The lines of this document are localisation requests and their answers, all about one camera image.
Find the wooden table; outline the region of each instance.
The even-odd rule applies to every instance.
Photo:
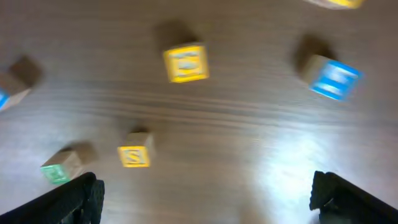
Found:
[[[39,167],[71,144],[96,157],[102,223],[310,223],[315,170],[398,207],[397,7],[0,0],[0,67],[34,85],[0,114],[0,212],[52,189]],[[156,32],[168,21],[205,42],[209,79],[168,82]],[[297,79],[304,37],[364,72],[347,102]],[[118,157],[137,125],[155,135],[150,169]]]

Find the yellow block face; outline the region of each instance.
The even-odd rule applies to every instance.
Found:
[[[164,60],[170,82],[189,82],[209,76],[204,46],[191,45],[167,50]]]
[[[339,4],[340,6],[346,6],[348,8],[356,9],[361,6],[363,0],[329,0],[335,4]]]
[[[124,167],[149,167],[150,160],[145,146],[119,147],[120,160]]]

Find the blue block face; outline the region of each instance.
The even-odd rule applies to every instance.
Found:
[[[9,98],[9,95],[0,89],[0,109],[7,103]]]
[[[335,100],[344,100],[361,77],[362,73],[358,70],[329,60],[310,89]]]

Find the green block face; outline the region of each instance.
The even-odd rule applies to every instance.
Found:
[[[60,164],[41,167],[40,170],[53,184],[64,184],[70,181],[70,178],[67,176]]]

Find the wooden block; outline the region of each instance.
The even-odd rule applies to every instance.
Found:
[[[320,55],[311,57],[301,75],[311,90],[334,100],[344,100],[362,77],[357,69]]]
[[[0,111],[18,104],[30,89],[8,73],[0,73]]]
[[[306,0],[328,9],[356,9],[364,0]]]
[[[84,168],[75,151],[60,151],[52,156],[40,170],[53,184],[63,184],[83,173]]]
[[[172,47],[164,52],[170,82],[182,83],[209,77],[206,48],[200,43]]]
[[[131,133],[118,150],[124,167],[149,167],[155,154],[154,140],[151,133]]]

